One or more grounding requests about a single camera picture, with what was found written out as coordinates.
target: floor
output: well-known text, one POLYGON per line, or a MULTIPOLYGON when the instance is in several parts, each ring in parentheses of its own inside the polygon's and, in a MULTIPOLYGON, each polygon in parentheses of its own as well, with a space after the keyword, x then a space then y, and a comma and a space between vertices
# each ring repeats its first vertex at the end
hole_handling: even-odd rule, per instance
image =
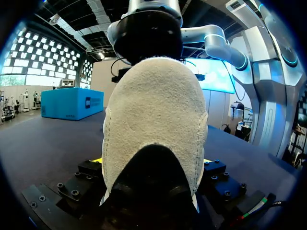
POLYGON ((6 128, 10 128, 14 125, 17 125, 21 122, 37 117, 39 115, 41 115, 40 109, 30 110, 29 112, 26 112, 26 113, 16 114, 16 117, 14 119, 9 120, 9 121, 4 121, 2 124, 0 124, 0 131, 3 131, 6 128))

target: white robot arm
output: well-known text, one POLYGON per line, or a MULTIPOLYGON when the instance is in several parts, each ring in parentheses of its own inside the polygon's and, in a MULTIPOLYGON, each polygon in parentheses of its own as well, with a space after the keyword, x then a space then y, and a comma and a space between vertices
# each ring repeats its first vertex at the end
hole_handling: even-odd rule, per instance
MULTIPOLYGON (((128 12, 122 16, 122 20, 127 17, 139 14, 141 12, 147 12, 148 14, 150 14, 151 12, 164 12, 171 15, 173 21, 176 21, 179 27, 181 27, 183 23, 177 0, 130 0, 128 12)), ((115 43, 125 34, 118 32, 120 29, 122 29, 120 26, 120 22, 121 21, 112 23, 107 31, 107 37, 112 46, 114 47, 116 53, 117 51, 115 43)), ((182 43, 204 42, 205 52, 207 53, 207 55, 221 60, 225 60, 232 64, 234 67, 236 67, 237 70, 244 70, 247 66, 247 57, 243 53, 229 46, 226 43, 224 32, 222 28, 217 25, 206 25, 194 28, 181 28, 181 41, 182 43)))

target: checkered lit wall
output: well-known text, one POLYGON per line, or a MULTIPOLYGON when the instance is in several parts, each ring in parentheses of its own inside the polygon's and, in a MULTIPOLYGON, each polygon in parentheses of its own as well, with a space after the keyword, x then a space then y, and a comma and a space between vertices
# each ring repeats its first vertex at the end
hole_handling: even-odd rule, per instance
POLYGON ((89 60, 83 62, 83 70, 81 73, 80 87, 89 89, 92 81, 93 63, 89 60))
MULTIPOLYGON (((61 79, 76 79, 79 65, 80 54, 75 50, 43 35, 21 31, 4 62, 0 86, 58 86, 61 79)), ((84 83, 90 85, 91 78, 84 83)))

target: blue box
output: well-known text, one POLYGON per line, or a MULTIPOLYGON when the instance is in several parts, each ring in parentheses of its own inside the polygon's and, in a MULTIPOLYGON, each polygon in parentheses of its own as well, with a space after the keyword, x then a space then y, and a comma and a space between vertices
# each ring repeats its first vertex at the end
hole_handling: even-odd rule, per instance
POLYGON ((103 111, 104 93, 66 88, 42 92, 42 117, 81 120, 103 111))

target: black mount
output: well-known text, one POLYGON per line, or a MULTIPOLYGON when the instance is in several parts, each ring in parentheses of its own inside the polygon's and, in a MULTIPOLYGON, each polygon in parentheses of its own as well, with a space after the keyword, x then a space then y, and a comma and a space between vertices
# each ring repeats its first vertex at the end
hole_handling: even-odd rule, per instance
POLYGON ((114 50, 132 65, 151 57, 179 60, 183 44, 176 19, 163 11, 141 11, 117 25, 114 50))

